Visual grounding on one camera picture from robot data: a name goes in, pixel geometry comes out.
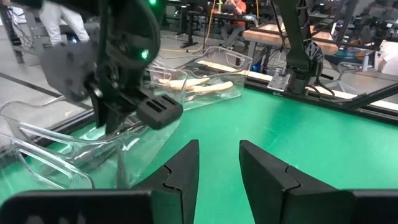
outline transparent plastic bin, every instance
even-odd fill
[[[59,157],[25,141],[0,134],[0,204],[26,190],[92,189],[91,177]],[[54,170],[41,175],[41,169]]]
[[[188,74],[184,110],[241,96],[252,58],[221,47],[210,47],[203,55],[183,57],[194,57],[178,67]],[[163,58],[156,64],[167,66],[168,60],[177,58],[182,57]]]
[[[151,66],[148,71],[151,81],[144,82],[145,87],[152,90],[155,95],[166,93],[179,103],[183,103],[185,80],[188,77],[185,72],[156,66]],[[179,90],[165,92],[164,84],[156,81],[174,76],[180,77],[182,81]],[[3,121],[9,126],[12,139],[30,144],[36,149],[40,149],[43,154],[52,155],[69,164],[68,167],[76,167],[77,170],[90,177],[93,185],[85,185],[84,187],[125,189],[138,183],[148,165],[155,159],[180,124],[178,120],[164,129],[153,130],[143,125],[136,114],[133,113],[113,134],[105,136],[104,127],[95,128],[95,125],[92,124],[81,131],[77,131],[73,136],[69,136],[45,129],[40,124],[23,122],[24,116],[31,116],[32,113],[44,114],[44,111],[53,110],[59,103],[63,103],[63,100],[52,101],[41,106],[17,101],[10,102],[0,109],[0,122]],[[52,144],[48,147],[37,144],[38,140],[42,141],[43,139]],[[0,142],[0,147],[2,154],[12,154],[9,141]],[[15,171],[7,171],[7,173],[18,176],[19,173],[26,173],[29,167],[34,166],[36,175],[32,178],[39,182],[44,179],[55,179],[57,185],[66,186],[65,189],[68,188],[66,179],[55,178],[59,172],[52,165],[42,164],[38,166],[30,162],[31,157],[30,154],[25,154],[25,157],[23,157],[26,161],[25,166],[22,166],[18,161],[14,161],[4,166],[3,170],[13,167],[12,169]],[[41,161],[47,161],[47,157],[38,157],[41,158]],[[7,176],[3,176],[0,181],[6,182],[9,189],[23,189],[23,187],[18,186],[19,184],[34,185],[30,182],[14,183],[14,179]]]

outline workbench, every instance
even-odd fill
[[[271,32],[278,32],[278,27],[275,24],[266,24],[264,26],[257,27],[257,29],[268,30]],[[325,40],[333,40],[332,36],[328,32],[321,31],[314,35],[313,37]],[[254,53],[256,51],[256,46],[260,44],[268,44],[276,47],[282,46],[282,38],[277,34],[269,34],[264,32],[258,32],[254,30],[246,30],[243,32],[243,38],[250,42],[248,56],[254,58]],[[338,51],[336,44],[324,43],[320,41],[315,41],[322,49],[324,54],[334,55]],[[286,46],[289,46],[289,39],[285,39]]]
[[[396,126],[245,89],[242,97],[185,112],[144,175],[199,139],[195,223],[252,224],[238,159],[241,139],[338,189],[396,189],[397,135]]]

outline metal frame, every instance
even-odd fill
[[[347,31],[349,22],[351,21],[352,15],[354,13],[354,10],[355,10],[355,7],[356,7],[357,4],[358,4],[358,0],[351,0],[350,1],[349,6],[348,6],[348,8],[346,9],[346,12],[345,12],[345,14],[349,15],[349,16],[347,16],[345,18],[344,23],[343,23],[343,27],[340,29],[340,31],[338,33],[338,36],[337,36],[337,39],[336,39],[338,42],[343,41],[344,35],[345,35],[346,31]]]
[[[22,47],[22,43],[20,41],[16,42],[18,36],[12,26],[12,20],[8,17],[8,10],[9,8],[3,5],[0,1],[0,17],[2,20],[2,24],[4,26],[4,30],[6,31],[8,41],[12,48],[12,52],[14,53],[14,56],[17,60],[17,63],[21,64],[24,63],[24,56],[22,54],[24,52],[24,48]]]
[[[387,86],[369,94],[359,95],[353,99],[341,99],[329,95],[318,95],[318,93],[309,91],[307,95],[295,95],[289,92],[276,92],[267,86],[269,81],[259,78],[248,77],[245,83],[246,88],[263,91],[265,93],[276,94],[297,100],[304,103],[310,103],[317,106],[341,111],[344,113],[375,119],[389,124],[398,125],[398,111],[373,106],[371,103],[385,99],[398,94],[398,83]]]

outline black robotic arm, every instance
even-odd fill
[[[273,87],[279,91],[306,94],[306,87],[314,84],[322,72],[323,54],[312,40],[306,0],[273,0],[279,7],[290,48],[286,55],[283,78],[276,77]]]
[[[42,0],[15,0],[40,8]],[[91,98],[98,127],[112,133],[132,112],[153,129],[179,119],[182,106],[141,86],[146,67],[160,49],[166,0],[53,0],[100,16],[100,28],[87,43],[45,50],[41,65],[50,86],[70,101]]]

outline green led light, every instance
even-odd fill
[[[144,50],[144,51],[141,52],[142,59],[146,60],[148,58],[148,55],[149,55],[149,51],[148,50]]]

